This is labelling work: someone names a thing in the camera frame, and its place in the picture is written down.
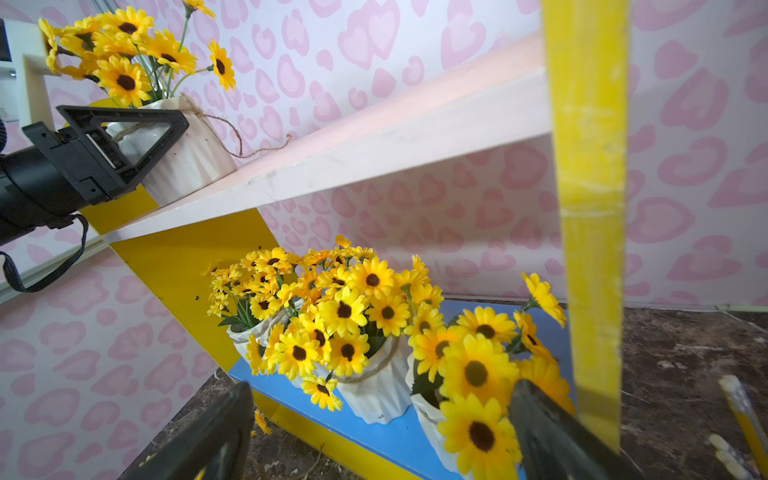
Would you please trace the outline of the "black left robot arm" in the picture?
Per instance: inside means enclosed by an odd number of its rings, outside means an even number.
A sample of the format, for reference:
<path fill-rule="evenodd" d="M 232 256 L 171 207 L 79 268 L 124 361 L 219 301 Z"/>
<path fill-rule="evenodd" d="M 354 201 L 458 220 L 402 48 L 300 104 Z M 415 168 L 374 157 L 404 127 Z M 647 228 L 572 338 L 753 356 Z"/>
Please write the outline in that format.
<path fill-rule="evenodd" d="M 62 105 L 67 127 L 50 130 L 36 122 L 23 127 L 31 146 L 1 157 L 1 242 L 7 244 L 38 227 L 61 229 L 79 222 L 81 209 L 133 192 L 189 127 L 179 110 Z M 145 153 L 131 162 L 110 135 L 109 123 L 164 127 Z"/>

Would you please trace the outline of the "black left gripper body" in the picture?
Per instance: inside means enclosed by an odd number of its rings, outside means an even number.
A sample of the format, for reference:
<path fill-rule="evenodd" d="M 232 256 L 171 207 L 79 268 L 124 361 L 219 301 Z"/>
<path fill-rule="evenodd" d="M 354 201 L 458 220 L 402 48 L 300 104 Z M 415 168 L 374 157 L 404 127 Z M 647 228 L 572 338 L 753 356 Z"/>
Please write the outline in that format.
<path fill-rule="evenodd" d="M 52 131 L 36 122 L 22 132 L 31 147 L 20 162 L 20 189 L 39 204 L 84 207 L 129 192 L 129 165 L 101 124 Z"/>

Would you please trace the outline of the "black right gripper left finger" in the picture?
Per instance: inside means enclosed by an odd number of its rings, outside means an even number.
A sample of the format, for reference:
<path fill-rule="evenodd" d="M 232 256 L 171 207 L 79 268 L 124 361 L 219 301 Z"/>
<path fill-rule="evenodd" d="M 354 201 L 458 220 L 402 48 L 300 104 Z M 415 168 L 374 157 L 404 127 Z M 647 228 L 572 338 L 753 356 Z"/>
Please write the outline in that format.
<path fill-rule="evenodd" d="M 248 383 L 237 383 L 127 479 L 240 479 L 254 426 Z"/>

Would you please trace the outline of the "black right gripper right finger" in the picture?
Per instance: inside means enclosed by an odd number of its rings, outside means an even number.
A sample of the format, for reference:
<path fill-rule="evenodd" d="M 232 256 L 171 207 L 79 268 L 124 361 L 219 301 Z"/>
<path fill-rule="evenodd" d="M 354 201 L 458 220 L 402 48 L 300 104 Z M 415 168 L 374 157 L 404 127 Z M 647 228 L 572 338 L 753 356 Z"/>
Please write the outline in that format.
<path fill-rule="evenodd" d="M 509 419 L 528 479 L 641 479 L 642 473 L 534 383 L 519 381 Z"/>

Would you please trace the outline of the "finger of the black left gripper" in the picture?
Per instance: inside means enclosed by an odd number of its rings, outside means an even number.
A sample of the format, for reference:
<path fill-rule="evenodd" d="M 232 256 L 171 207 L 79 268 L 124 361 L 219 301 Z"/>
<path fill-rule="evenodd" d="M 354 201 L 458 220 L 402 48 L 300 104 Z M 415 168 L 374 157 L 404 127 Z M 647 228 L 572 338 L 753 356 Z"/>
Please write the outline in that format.
<path fill-rule="evenodd" d="M 163 156 L 185 134 L 189 123 L 179 110 L 120 109 L 62 105 L 57 108 L 68 126 L 105 127 L 118 153 L 129 165 L 129 192 L 136 189 Z"/>

